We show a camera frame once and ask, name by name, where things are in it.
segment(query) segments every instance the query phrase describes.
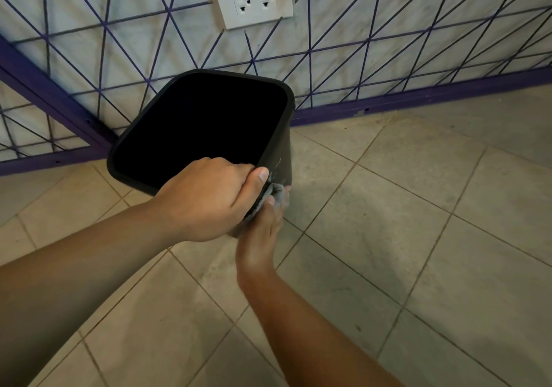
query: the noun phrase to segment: floor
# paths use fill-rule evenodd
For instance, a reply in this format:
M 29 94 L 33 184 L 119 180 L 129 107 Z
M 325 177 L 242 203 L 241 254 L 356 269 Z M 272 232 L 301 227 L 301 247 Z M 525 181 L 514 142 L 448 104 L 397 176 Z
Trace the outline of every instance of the floor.
M 550 386 L 551 101 L 544 86 L 294 128 L 278 273 L 409 387 Z M 148 199 L 101 161 L 0 188 L 0 263 Z M 162 252 L 32 385 L 285 385 L 235 245 Z

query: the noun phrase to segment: skin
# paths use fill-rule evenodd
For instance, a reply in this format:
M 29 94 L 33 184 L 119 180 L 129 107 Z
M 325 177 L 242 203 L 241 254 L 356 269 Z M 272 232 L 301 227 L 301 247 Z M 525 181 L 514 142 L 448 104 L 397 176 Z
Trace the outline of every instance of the skin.
M 240 223 L 268 170 L 217 159 L 191 163 L 150 201 L 0 267 L 0 385 L 29 384 L 129 277 L 181 241 Z M 238 242 L 238 284 L 290 386 L 399 386 L 274 270 L 283 207 L 269 196 Z

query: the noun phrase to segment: geometric patterned wall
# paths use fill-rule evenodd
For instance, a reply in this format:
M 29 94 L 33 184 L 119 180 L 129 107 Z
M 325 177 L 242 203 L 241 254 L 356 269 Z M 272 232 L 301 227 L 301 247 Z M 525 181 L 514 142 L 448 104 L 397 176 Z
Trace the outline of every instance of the geometric patterned wall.
M 293 18 L 236 30 L 218 10 L 0 0 L 0 34 L 118 134 L 194 68 L 284 80 L 298 109 L 316 109 L 552 62 L 552 0 L 295 0 Z M 0 162 L 87 145 L 2 83 L 0 112 Z

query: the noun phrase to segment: forearm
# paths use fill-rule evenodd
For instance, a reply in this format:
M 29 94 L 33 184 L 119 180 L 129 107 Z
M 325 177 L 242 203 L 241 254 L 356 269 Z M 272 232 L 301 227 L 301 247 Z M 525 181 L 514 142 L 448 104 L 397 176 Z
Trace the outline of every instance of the forearm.
M 26 385 L 171 240 L 141 204 L 1 267 L 0 384 Z
M 290 386 L 400 386 L 275 272 L 242 283 Z

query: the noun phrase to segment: person's left arm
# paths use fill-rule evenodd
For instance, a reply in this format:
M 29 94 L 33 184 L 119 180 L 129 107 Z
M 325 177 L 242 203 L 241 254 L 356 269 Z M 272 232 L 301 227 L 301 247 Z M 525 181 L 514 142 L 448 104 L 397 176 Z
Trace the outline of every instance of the person's left arm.
M 0 385 L 30 383 L 134 272 L 171 245 L 219 237 L 251 208 L 268 170 L 191 163 L 150 201 L 0 267 Z

